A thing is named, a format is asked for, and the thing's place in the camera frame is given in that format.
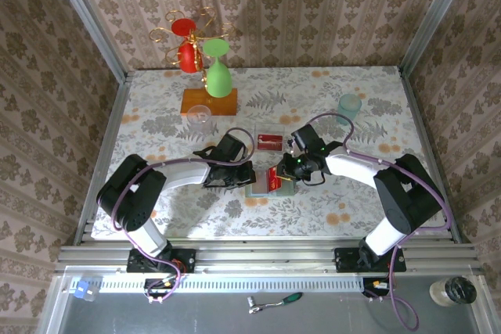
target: table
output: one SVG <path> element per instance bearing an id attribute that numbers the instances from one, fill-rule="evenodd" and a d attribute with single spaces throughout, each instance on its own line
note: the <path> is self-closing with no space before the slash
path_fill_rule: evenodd
<path id="1" fill-rule="evenodd" d="M 253 133 L 255 124 L 282 124 L 289 135 L 310 118 L 337 108 L 339 98 L 355 93 L 362 109 L 355 119 L 351 148 L 394 159 L 404 153 L 425 163 L 413 117 L 394 66 L 329 68 L 252 68 L 230 70 L 238 88 L 235 117 L 214 117 L 208 135 L 189 129 L 179 114 L 185 88 L 199 88 L 197 74 L 175 70 L 136 72 L 114 146 L 108 177 L 129 154 L 151 162 L 190 155 L 216 144 L 231 127 Z M 320 119 L 315 129 L 326 142 L 341 141 L 348 126 Z M 249 144 L 245 134 L 236 134 Z M 280 153 L 258 151 L 255 168 L 281 159 Z M 152 218 L 167 237 L 227 236 L 357 236 L 370 232 L 383 218 L 377 192 L 347 178 L 327 176 L 326 184 L 297 184 L 284 199 L 246 199 L 244 189 L 202 189 L 198 185 L 163 191 Z M 444 223 L 441 214 L 427 225 Z M 125 239 L 98 210 L 92 237 Z"/>

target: patterned wallpaper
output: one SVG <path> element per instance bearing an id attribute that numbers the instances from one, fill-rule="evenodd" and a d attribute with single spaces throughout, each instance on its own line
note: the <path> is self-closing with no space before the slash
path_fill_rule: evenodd
<path id="1" fill-rule="evenodd" d="M 0 0 L 0 333 L 32 333 L 117 82 L 68 0 Z"/>
<path id="2" fill-rule="evenodd" d="M 501 0 L 454 0 L 411 78 L 501 313 Z"/>
<path id="3" fill-rule="evenodd" d="M 431 0 L 89 0 L 129 70 L 164 68 L 179 45 L 148 32 L 167 26 L 164 14 L 196 15 L 214 7 L 237 32 L 226 62 L 233 67 L 398 65 Z"/>

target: clear plastic cup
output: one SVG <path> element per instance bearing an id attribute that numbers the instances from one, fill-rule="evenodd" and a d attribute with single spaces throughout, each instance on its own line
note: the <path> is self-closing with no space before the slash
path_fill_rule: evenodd
<path id="1" fill-rule="evenodd" d="M 357 116 L 357 113 L 359 113 L 361 107 L 362 107 L 362 100 L 357 95 L 345 94 L 339 100 L 337 113 L 345 115 L 351 121 L 353 121 Z M 348 122 L 342 117 L 337 117 L 337 122 L 343 125 L 348 124 Z"/>
<path id="2" fill-rule="evenodd" d="M 186 113 L 188 126 L 193 131 L 206 131 L 212 124 L 211 109 L 204 105 L 196 105 L 188 110 Z"/>

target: green cup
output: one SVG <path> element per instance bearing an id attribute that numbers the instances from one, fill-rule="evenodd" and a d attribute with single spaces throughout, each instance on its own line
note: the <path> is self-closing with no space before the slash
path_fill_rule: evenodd
<path id="1" fill-rule="evenodd" d="M 232 91 L 232 75 L 228 67 L 215 58 L 207 70 L 207 92 L 215 98 L 226 97 Z"/>

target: green handle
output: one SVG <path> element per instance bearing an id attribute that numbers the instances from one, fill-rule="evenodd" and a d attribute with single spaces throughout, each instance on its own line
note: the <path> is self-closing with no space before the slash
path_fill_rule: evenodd
<path id="1" fill-rule="evenodd" d="M 293 293 L 292 295 L 289 295 L 288 297 L 282 299 L 283 305 L 287 305 L 293 303 L 294 301 L 298 301 L 301 298 L 301 296 L 303 296 L 303 293 Z"/>

